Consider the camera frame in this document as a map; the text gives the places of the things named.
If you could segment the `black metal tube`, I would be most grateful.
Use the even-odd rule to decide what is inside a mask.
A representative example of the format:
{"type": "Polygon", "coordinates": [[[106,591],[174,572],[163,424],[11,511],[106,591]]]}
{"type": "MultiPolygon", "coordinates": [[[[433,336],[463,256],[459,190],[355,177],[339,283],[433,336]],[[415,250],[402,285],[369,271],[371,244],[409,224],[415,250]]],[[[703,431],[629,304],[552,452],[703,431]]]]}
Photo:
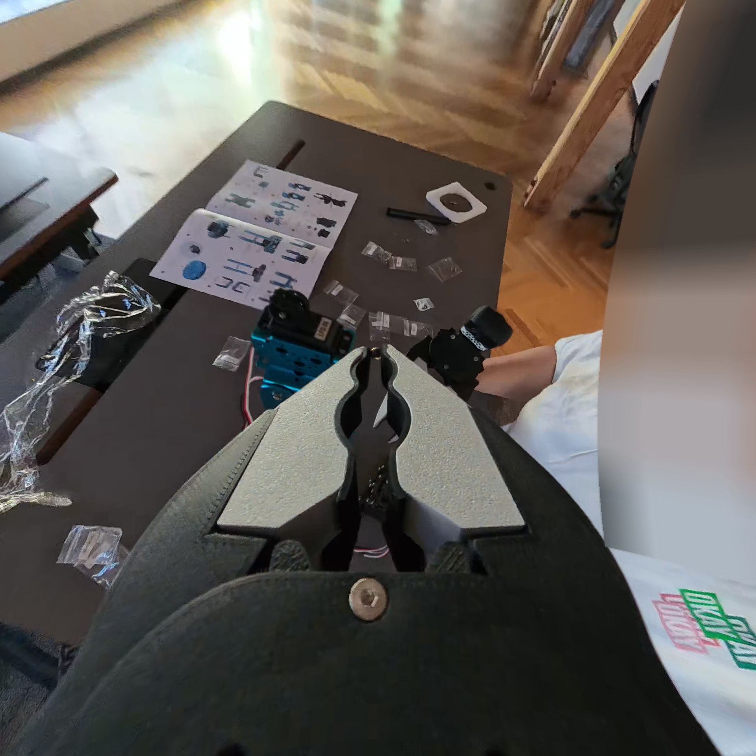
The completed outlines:
{"type": "Polygon", "coordinates": [[[443,215],[433,215],[427,213],[418,213],[404,209],[388,207],[385,214],[393,219],[407,220],[411,222],[423,222],[433,226],[447,226],[451,221],[443,215]]]}

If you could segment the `dark side table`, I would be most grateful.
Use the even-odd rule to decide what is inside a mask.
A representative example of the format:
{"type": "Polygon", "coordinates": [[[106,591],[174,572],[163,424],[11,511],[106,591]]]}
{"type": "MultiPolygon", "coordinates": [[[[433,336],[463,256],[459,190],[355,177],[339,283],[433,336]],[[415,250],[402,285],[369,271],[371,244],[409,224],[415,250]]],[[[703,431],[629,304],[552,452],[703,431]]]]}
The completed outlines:
{"type": "Polygon", "coordinates": [[[92,204],[117,174],[31,141],[1,134],[2,302],[62,251],[92,259],[92,204]]]}

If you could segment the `crumpled clear plastic wrap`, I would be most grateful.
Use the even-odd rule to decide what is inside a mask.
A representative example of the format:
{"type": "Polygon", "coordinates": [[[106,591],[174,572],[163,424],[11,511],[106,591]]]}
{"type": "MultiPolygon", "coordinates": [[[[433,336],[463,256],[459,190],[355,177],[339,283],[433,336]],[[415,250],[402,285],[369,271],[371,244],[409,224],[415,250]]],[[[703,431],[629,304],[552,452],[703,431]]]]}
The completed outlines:
{"type": "Polygon", "coordinates": [[[63,508],[69,496],[44,491],[36,455],[51,429],[54,400],[81,379],[97,340],[136,332],[152,323],[161,305],[133,280],[110,271],[102,283],[70,300],[58,312],[54,341],[41,356],[42,375],[2,410],[1,514],[24,505],[63,508]]]}

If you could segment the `printed assembly manual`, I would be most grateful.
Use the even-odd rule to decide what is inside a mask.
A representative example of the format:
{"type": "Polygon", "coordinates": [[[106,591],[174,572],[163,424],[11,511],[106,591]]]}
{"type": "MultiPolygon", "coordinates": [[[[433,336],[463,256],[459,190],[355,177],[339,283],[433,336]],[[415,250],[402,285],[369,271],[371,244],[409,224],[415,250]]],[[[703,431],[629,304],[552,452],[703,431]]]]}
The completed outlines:
{"type": "Polygon", "coordinates": [[[277,289],[309,297],[357,200],[248,159],[191,213],[150,276],[258,310],[277,289]]]}

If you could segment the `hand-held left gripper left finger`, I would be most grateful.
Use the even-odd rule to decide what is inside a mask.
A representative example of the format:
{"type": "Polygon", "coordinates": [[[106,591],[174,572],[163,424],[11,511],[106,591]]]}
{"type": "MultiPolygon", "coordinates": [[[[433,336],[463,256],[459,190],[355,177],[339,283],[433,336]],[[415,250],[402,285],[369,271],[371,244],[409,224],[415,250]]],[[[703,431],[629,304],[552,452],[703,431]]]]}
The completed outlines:
{"type": "Polygon", "coordinates": [[[335,537],[355,475],[354,431],[369,382],[361,346],[273,412],[217,520],[221,532],[257,537],[335,537]]]}

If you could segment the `wooden post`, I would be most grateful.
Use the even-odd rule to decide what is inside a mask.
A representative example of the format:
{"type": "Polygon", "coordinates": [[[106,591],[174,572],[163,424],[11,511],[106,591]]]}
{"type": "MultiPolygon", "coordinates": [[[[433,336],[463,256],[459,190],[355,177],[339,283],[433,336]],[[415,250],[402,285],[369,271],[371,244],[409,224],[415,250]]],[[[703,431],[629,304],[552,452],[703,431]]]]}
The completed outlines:
{"type": "Polygon", "coordinates": [[[641,2],[591,81],[524,194],[525,209],[545,213],[604,127],[685,1],[641,2]]]}

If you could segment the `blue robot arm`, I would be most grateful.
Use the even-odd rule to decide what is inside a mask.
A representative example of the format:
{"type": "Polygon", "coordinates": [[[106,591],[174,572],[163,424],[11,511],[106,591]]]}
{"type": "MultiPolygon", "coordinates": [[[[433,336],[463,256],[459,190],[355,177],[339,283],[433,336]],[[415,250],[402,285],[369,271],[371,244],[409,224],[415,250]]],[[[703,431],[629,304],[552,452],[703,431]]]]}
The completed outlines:
{"type": "Polygon", "coordinates": [[[276,289],[252,332],[260,397],[266,410],[312,382],[348,354],[354,333],[332,317],[311,310],[305,295],[276,289]]]}

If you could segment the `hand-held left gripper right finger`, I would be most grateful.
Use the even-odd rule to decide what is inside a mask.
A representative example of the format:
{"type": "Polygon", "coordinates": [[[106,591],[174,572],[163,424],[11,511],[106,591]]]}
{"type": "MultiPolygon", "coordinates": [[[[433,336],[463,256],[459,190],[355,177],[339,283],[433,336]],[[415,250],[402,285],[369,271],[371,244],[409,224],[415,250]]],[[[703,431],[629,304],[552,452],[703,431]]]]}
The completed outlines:
{"type": "Polygon", "coordinates": [[[524,532],[524,518],[468,404],[392,345],[381,349],[387,421],[398,435],[389,479],[416,543],[524,532]]]}

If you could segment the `dark brown desk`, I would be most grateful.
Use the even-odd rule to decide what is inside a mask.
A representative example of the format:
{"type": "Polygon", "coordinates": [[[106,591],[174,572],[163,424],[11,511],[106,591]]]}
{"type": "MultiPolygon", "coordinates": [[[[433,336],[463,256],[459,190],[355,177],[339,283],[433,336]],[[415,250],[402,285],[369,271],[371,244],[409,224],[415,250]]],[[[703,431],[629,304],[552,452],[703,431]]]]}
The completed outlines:
{"type": "MultiPolygon", "coordinates": [[[[339,314],[322,291],[333,279],[354,289],[368,311],[441,327],[460,326],[479,306],[497,307],[513,191],[509,179],[270,102],[2,345],[2,405],[36,374],[33,364],[52,344],[54,319],[71,298],[135,259],[158,261],[189,214],[206,206],[246,159],[276,167],[290,154],[291,172],[358,194],[317,282],[316,311],[339,314]],[[436,226],[437,236],[385,214],[393,207],[441,215],[426,194],[453,182],[486,204],[487,212],[436,226]],[[392,256],[416,259],[417,272],[392,271],[363,256],[370,241],[392,256]],[[446,257],[463,273],[440,283],[426,266],[446,257]],[[423,297],[435,308],[418,311],[413,300],[423,297]]],[[[76,524],[115,526],[127,547],[134,547],[175,492],[238,434],[242,370],[212,364],[229,336],[251,335],[258,316],[247,306],[196,291],[178,300],[42,467],[43,488],[70,496],[72,505],[20,505],[2,515],[5,624],[81,643],[106,593],[72,566],[57,564],[68,532],[76,524]]]]}

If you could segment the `white foam square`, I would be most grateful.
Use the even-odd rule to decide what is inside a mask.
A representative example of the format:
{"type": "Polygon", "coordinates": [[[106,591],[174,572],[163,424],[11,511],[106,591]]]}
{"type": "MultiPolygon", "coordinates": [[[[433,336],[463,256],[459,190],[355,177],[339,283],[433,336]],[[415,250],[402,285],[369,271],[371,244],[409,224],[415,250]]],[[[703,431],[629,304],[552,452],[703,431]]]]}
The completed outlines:
{"type": "Polygon", "coordinates": [[[487,212],[486,204],[458,182],[430,190],[426,201],[453,224],[468,222],[487,212]]]}

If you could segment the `person's right forearm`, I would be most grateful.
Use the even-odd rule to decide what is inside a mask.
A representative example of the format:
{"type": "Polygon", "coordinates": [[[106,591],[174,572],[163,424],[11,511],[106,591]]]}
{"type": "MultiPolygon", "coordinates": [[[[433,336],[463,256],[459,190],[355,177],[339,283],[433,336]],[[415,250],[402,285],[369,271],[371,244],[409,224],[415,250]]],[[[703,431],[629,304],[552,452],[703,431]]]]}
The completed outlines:
{"type": "Polygon", "coordinates": [[[539,346],[515,354],[489,357],[477,376],[478,392],[526,403],[553,383],[554,346],[539,346]]]}

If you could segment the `black office chair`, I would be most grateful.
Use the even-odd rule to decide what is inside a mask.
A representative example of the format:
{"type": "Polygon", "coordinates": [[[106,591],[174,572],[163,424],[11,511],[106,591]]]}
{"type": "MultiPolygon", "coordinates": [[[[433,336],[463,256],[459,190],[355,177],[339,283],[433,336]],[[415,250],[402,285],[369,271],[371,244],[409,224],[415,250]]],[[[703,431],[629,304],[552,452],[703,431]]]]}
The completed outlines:
{"type": "Polygon", "coordinates": [[[610,220],[612,236],[608,241],[601,243],[604,250],[614,247],[619,239],[631,179],[658,86],[659,80],[653,81],[639,101],[632,125],[629,150],[615,165],[606,184],[597,193],[589,195],[582,206],[572,209],[569,213],[572,220],[581,215],[596,215],[610,220]]]}

